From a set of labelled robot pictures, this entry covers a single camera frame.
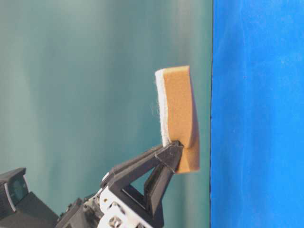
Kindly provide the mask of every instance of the green backdrop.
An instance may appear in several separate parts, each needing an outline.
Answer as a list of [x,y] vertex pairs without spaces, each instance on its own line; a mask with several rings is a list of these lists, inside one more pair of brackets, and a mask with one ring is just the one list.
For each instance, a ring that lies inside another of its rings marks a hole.
[[0,172],[64,211],[161,143],[154,71],[190,65],[201,171],[172,179],[165,227],[208,227],[211,44],[210,0],[1,1]]

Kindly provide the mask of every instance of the tan sponge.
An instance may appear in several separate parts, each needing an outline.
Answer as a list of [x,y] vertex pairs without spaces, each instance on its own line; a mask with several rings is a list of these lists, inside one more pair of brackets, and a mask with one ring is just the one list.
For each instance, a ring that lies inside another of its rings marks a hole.
[[178,140],[184,145],[177,173],[200,169],[200,134],[189,66],[155,73],[163,146]]

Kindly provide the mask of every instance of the sponge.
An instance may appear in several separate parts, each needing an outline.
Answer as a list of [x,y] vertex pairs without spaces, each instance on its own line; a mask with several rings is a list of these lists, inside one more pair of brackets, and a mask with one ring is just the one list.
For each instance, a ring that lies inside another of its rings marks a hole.
[[180,141],[184,148],[177,173],[200,169],[200,134],[189,66],[155,73],[163,146]]

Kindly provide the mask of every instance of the blue wall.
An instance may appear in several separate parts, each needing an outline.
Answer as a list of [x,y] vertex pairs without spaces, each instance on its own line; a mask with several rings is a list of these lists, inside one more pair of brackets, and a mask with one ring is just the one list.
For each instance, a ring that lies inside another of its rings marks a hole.
[[304,4],[214,1],[211,227],[304,225]]

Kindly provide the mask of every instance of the robotic arm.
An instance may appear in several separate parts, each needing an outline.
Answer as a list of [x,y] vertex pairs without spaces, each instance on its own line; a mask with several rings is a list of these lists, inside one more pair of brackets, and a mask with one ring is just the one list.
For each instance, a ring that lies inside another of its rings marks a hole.
[[[162,198],[175,173],[183,146],[174,141],[157,146],[117,165],[100,190],[84,203],[80,199],[61,215],[56,228],[162,228]],[[142,195],[131,183],[152,170]]]

